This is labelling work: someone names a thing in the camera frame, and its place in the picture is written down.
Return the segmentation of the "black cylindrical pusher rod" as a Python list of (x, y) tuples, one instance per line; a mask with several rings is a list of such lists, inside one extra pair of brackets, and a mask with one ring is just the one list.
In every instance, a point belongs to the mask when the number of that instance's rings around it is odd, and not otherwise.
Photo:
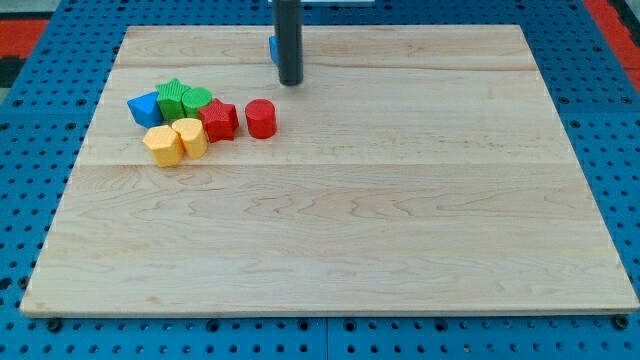
[(302, 3), (273, 0), (272, 7), (279, 81), (285, 86), (297, 86), (303, 81)]

